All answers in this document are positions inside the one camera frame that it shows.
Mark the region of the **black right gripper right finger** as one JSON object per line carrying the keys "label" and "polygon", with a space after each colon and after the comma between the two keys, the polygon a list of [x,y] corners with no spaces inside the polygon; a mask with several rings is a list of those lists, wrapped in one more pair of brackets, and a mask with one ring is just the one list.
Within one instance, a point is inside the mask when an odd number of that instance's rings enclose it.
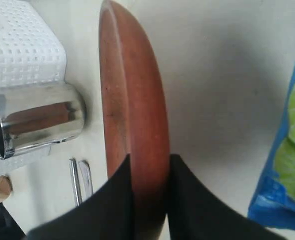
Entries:
{"label": "black right gripper right finger", "polygon": [[178,154],[170,156],[167,218],[173,240],[282,240],[227,206]]}

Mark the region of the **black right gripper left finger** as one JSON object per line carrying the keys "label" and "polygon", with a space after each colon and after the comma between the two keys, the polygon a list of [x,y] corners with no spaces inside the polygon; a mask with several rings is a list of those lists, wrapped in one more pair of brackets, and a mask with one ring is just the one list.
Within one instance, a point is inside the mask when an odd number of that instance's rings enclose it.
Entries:
{"label": "black right gripper left finger", "polygon": [[28,240],[131,240],[133,192],[130,157],[90,198],[66,214],[29,231]]}

